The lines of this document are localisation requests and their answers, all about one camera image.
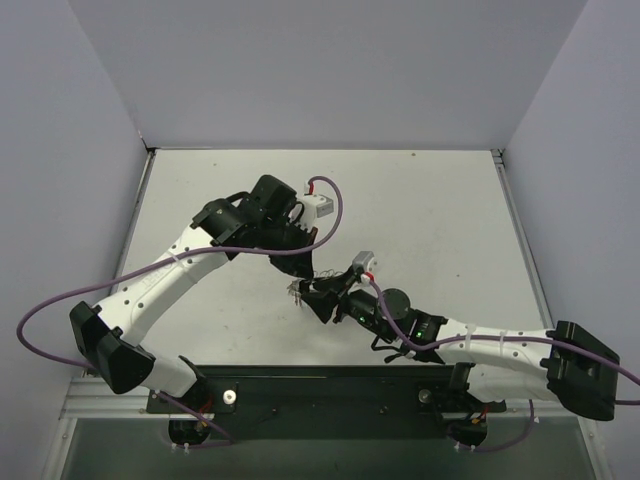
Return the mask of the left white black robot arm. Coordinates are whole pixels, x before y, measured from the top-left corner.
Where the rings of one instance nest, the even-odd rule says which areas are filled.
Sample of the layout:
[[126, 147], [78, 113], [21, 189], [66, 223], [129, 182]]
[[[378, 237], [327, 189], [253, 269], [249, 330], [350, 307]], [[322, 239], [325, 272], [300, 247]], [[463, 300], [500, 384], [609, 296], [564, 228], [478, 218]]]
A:
[[196, 410], [205, 387], [195, 367], [145, 350], [147, 333], [190, 288], [234, 259], [237, 247], [268, 250], [279, 271], [312, 277], [312, 257], [304, 249], [315, 241], [316, 221], [333, 210], [331, 199], [312, 192], [299, 196], [271, 175], [251, 192], [206, 203], [161, 256], [163, 267], [94, 306], [81, 302], [72, 309], [80, 353], [116, 394], [144, 386], [169, 394], [183, 411]]

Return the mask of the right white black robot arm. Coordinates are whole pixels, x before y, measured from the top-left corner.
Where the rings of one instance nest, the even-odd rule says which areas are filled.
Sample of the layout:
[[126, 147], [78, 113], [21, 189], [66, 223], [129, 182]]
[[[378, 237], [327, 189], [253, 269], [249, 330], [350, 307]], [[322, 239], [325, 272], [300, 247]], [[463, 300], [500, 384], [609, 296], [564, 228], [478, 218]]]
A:
[[619, 356], [581, 325], [500, 330], [412, 307], [396, 288], [381, 289], [371, 273], [296, 280], [290, 293], [323, 323], [355, 320], [394, 358], [451, 366], [457, 390], [483, 404], [511, 399], [557, 402], [569, 412], [611, 421]]

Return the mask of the metal ring disc with keyrings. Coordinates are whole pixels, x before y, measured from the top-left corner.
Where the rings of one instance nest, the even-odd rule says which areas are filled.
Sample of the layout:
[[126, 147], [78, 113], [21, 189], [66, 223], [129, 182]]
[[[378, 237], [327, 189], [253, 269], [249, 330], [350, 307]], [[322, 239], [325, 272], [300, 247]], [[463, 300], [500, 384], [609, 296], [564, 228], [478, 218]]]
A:
[[338, 295], [349, 276], [348, 271], [335, 269], [317, 271], [311, 279], [295, 279], [286, 291], [294, 299], [296, 305], [303, 303], [304, 295], [333, 298]]

